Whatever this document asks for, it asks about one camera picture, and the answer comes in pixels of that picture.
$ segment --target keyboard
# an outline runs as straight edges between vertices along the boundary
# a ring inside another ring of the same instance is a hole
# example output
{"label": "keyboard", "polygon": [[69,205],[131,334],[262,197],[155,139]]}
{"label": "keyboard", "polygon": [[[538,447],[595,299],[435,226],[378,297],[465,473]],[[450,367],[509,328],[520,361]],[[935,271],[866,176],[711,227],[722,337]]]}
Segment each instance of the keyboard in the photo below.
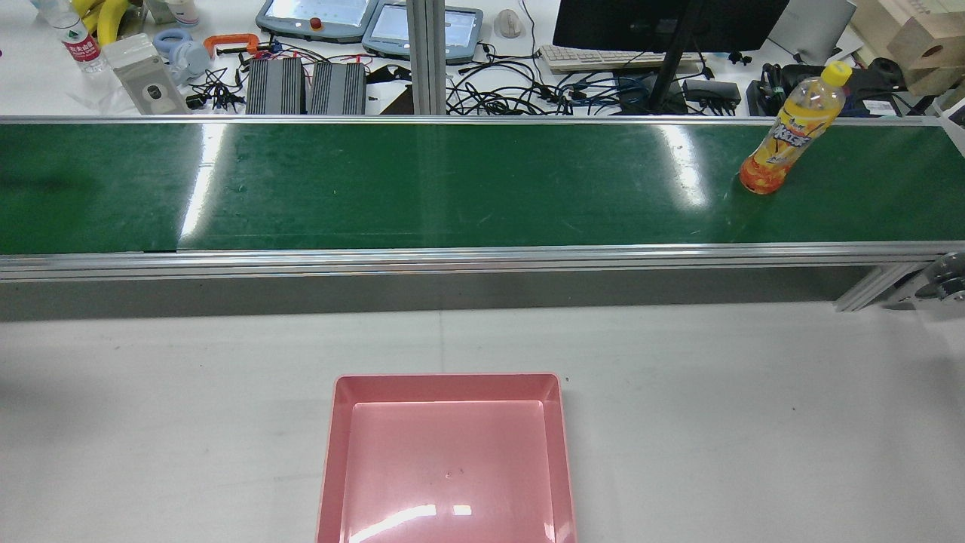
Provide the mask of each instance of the keyboard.
{"label": "keyboard", "polygon": [[[542,59],[552,71],[609,71],[629,68],[660,68],[664,53],[633,51],[594,51],[543,45]],[[680,62],[700,62],[698,53],[683,53]]]}

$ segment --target pink tray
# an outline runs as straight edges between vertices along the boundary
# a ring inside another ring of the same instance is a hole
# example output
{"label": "pink tray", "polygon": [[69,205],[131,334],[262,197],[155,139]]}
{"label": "pink tray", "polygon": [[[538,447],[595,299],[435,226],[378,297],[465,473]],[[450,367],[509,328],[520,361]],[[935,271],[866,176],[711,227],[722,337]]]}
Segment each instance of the pink tray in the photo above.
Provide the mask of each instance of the pink tray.
{"label": "pink tray", "polygon": [[319,543],[575,543],[555,375],[342,377]]}

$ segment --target orange clamp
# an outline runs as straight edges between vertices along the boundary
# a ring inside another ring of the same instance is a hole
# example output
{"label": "orange clamp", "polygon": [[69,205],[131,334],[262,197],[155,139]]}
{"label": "orange clamp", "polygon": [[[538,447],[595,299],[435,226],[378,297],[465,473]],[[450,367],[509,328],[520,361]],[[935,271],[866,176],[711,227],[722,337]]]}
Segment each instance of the orange clamp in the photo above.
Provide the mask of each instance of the orange clamp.
{"label": "orange clamp", "polygon": [[214,58],[214,47],[226,43],[247,43],[249,54],[254,55],[258,53],[258,36],[254,34],[219,34],[218,36],[211,36],[205,40],[207,54],[211,55],[211,58]]}

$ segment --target metal bracket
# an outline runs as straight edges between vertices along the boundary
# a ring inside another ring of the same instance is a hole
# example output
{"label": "metal bracket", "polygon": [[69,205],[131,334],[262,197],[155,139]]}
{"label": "metal bracket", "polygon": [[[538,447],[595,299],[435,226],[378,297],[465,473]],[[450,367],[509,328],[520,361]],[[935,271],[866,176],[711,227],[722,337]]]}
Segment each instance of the metal bracket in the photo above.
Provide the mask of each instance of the metal bracket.
{"label": "metal bracket", "polygon": [[902,277],[917,272],[923,266],[917,262],[878,266],[835,301],[835,309],[841,312],[860,311],[892,288]]}
{"label": "metal bracket", "polygon": [[408,0],[405,4],[416,115],[445,115],[446,3]]}
{"label": "metal bracket", "polygon": [[938,300],[951,305],[965,302],[965,253],[949,253],[929,264],[885,299],[886,307],[902,307]]}

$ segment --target orange juice bottle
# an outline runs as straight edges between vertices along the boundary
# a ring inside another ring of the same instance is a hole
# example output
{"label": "orange juice bottle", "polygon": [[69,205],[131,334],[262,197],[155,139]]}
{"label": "orange juice bottle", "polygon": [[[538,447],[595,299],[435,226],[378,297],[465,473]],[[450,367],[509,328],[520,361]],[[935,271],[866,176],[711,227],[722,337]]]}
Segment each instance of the orange juice bottle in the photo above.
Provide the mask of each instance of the orange juice bottle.
{"label": "orange juice bottle", "polygon": [[774,127],[740,166],[740,182],[748,190],[770,194],[781,188],[794,162],[838,118],[844,108],[841,87],[849,77],[851,67],[833,62],[787,95]]}

